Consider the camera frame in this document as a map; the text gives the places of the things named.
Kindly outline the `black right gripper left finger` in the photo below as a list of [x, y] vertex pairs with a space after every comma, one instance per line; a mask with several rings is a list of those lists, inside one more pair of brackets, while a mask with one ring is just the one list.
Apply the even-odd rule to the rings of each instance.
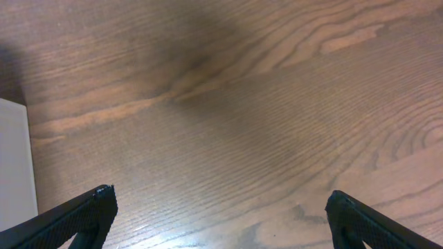
[[70, 201], [1, 232], [2, 248], [101, 249], [118, 212], [113, 185], [99, 185]]

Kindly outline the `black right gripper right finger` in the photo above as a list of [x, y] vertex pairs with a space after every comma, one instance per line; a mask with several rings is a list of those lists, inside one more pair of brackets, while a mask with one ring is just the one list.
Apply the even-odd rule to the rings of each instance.
[[335, 249], [442, 249], [442, 246], [335, 190], [325, 207]]

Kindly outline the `white cardboard box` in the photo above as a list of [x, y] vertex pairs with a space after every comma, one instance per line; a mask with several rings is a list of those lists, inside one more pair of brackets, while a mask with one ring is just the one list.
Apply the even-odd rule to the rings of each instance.
[[1, 230], [38, 215], [27, 108], [1, 100]]

